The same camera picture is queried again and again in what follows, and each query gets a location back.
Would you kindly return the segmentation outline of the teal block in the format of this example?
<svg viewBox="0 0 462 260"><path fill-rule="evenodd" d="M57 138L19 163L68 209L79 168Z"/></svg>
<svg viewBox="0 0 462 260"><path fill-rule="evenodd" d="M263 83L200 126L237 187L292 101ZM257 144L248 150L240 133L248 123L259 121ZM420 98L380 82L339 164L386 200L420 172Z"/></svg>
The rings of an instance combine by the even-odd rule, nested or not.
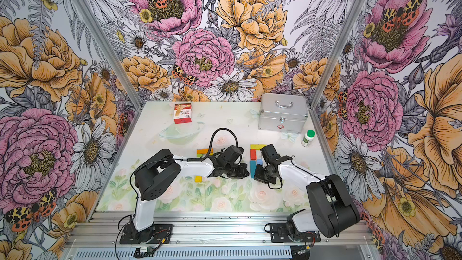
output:
<svg viewBox="0 0 462 260"><path fill-rule="evenodd" d="M256 171L256 166L257 166L256 161L251 160L249 162L249 166L250 166L250 176L253 179L255 177L255 171Z"/></svg>

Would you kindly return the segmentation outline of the red block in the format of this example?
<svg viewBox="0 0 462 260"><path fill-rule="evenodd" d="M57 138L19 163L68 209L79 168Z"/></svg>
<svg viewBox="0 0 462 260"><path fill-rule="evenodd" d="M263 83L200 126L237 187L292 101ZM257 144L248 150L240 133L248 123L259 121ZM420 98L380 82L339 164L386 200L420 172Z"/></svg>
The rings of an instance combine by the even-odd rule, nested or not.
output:
<svg viewBox="0 0 462 260"><path fill-rule="evenodd" d="M250 159L251 159L252 161L257 160L256 151L255 151L254 149L251 149L251 150L250 150Z"/></svg>

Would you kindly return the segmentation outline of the yellow-green block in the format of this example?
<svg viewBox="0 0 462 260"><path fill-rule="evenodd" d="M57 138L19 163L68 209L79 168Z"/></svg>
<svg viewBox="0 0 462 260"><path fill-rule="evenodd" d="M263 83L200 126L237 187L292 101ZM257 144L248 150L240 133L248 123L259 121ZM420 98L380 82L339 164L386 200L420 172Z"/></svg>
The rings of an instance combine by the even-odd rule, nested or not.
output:
<svg viewBox="0 0 462 260"><path fill-rule="evenodd" d="M252 150L261 150L265 147L265 144L251 144L250 149Z"/></svg>

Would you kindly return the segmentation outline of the orange long block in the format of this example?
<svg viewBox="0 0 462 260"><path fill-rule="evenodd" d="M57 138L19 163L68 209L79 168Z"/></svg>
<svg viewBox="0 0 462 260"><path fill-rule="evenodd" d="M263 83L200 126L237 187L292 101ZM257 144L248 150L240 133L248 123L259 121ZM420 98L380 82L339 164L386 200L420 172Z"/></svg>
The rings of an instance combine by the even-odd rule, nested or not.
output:
<svg viewBox="0 0 462 260"><path fill-rule="evenodd" d="M196 154L197 154L197 155L205 155L205 154L207 154L208 152L209 152L210 154L213 154L213 153L214 153L213 148L211 148L210 150L209 150L209 149L197 149L197 150L196 150Z"/></svg>

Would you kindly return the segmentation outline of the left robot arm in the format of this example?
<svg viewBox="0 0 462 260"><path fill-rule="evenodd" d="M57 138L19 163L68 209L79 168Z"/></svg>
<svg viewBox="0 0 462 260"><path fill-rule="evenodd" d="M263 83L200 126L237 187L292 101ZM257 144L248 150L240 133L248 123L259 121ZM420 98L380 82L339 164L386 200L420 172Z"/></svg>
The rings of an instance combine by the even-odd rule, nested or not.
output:
<svg viewBox="0 0 462 260"><path fill-rule="evenodd" d="M235 178L250 175L241 163L244 149L230 146L222 152L202 158L181 158L169 149L162 149L145 161L134 172L137 201L129 224L124 227L122 244L144 244L154 240L156 200L179 177Z"/></svg>

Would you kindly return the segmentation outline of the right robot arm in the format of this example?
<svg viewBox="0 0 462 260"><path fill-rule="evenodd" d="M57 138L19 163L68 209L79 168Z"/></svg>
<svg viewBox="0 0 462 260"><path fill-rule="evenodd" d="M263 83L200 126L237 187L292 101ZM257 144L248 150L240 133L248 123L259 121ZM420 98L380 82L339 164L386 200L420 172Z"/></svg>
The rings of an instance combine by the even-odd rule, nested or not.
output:
<svg viewBox="0 0 462 260"><path fill-rule="evenodd" d="M306 189L309 209L287 216L286 222L269 224L273 243L316 243L323 235L338 237L342 231L360 222L360 213L343 180L336 174L324 176L294 162L257 165L254 179L263 184L287 180Z"/></svg>

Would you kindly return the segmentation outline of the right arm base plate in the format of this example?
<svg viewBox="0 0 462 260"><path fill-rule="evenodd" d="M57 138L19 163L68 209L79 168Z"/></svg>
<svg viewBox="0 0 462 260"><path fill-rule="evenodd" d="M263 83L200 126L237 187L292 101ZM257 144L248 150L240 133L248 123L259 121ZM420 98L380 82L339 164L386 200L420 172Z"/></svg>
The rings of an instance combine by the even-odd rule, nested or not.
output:
<svg viewBox="0 0 462 260"><path fill-rule="evenodd" d="M264 231L270 234L272 243L315 244L321 241L317 231L297 232L295 226L288 223L268 223Z"/></svg>

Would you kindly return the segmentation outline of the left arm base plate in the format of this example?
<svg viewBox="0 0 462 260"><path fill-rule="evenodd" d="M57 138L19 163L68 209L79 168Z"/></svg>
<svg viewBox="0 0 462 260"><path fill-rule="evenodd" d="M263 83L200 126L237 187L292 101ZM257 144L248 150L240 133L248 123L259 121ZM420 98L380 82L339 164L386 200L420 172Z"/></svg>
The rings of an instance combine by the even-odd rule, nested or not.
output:
<svg viewBox="0 0 462 260"><path fill-rule="evenodd" d="M120 244L169 244L172 236L173 225L153 224L150 227L137 231L132 222L122 229Z"/></svg>

